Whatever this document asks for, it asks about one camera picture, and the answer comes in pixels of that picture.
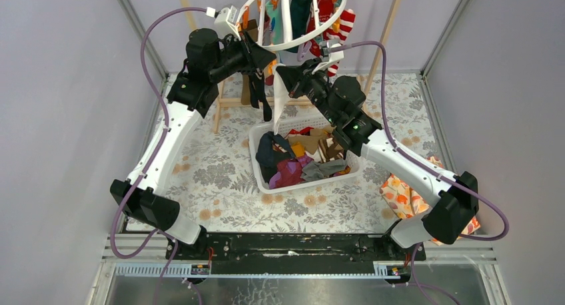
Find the orange clothes peg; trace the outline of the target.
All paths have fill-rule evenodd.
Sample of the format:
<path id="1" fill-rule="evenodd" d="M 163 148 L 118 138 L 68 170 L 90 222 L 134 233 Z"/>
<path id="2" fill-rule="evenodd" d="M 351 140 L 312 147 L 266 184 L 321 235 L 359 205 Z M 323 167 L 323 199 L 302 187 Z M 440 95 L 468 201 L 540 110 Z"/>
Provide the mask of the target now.
<path id="1" fill-rule="evenodd" d="M 270 62 L 268 64 L 268 66 L 266 67 L 264 74 L 265 74 L 265 85 L 267 86 L 272 86 L 273 82 L 274 82 L 274 71 L 275 71 L 275 67 L 277 65 L 277 60 L 274 60 L 272 62 Z"/>

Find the purple clothes peg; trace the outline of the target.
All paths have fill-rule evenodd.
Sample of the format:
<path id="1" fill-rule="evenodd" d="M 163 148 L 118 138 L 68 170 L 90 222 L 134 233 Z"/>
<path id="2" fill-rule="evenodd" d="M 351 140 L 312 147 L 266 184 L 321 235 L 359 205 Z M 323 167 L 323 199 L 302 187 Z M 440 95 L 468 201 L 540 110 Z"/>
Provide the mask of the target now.
<path id="1" fill-rule="evenodd" d="M 311 48 L 311 42 L 310 41 L 307 41 L 307 42 L 298 46 L 298 51 L 296 53 L 296 60 L 299 63 L 302 63 L 302 62 L 307 60 L 309 53 L 310 53 L 310 48 Z"/>

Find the white round clip hanger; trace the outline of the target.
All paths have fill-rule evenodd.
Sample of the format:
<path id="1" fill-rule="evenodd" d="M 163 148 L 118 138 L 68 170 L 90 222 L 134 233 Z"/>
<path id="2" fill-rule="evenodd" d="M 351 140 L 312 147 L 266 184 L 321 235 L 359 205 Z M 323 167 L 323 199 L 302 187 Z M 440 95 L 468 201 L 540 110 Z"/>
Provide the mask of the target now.
<path id="1" fill-rule="evenodd" d="M 339 32 L 347 0 L 247 0 L 230 14 L 235 34 L 249 27 L 257 14 L 257 44 L 271 52 L 288 51 L 320 42 Z"/>

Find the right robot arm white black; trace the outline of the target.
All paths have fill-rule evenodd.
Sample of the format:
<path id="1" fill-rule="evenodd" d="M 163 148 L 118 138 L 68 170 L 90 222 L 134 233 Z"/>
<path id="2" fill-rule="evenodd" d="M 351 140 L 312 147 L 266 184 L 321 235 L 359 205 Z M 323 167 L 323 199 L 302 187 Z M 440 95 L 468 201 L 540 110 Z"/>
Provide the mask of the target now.
<path id="1" fill-rule="evenodd" d="M 429 205 L 427 211 L 400 220 L 388 230 L 389 237 L 382 241 L 384 255 L 398 260 L 419 242 L 435 239 L 453 244 L 463 237 L 478 212 L 478 200 L 472 195 L 478 189 L 477 178 L 436 166 L 397 143 L 362 110 L 366 95 L 357 78 L 341 76 L 330 81 L 317 70 L 319 63 L 313 59 L 299 66 L 277 65 L 274 90 L 292 99 L 306 97 L 333 127 L 344 150 L 384 167 Z"/>

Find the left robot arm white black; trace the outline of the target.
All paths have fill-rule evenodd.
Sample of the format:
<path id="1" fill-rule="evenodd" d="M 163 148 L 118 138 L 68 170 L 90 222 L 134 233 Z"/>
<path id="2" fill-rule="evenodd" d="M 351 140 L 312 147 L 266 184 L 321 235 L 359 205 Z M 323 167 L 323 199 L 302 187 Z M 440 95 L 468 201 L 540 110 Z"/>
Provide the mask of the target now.
<path id="1" fill-rule="evenodd" d="M 197 29 L 189 35 L 182 72 L 164 100 L 164 115 L 138 166 L 126 180 L 114 180 L 110 193 L 122 212 L 181 242 L 181 250 L 192 259 L 207 249 L 203 227 L 181 216 L 180 204 L 166 198 L 167 179 L 185 141 L 205 118 L 219 95 L 219 83 L 242 73 L 250 76 L 257 102 L 264 102 L 263 70 L 276 59 L 275 53 L 258 45 L 247 32 L 220 39 L 212 29 Z"/>

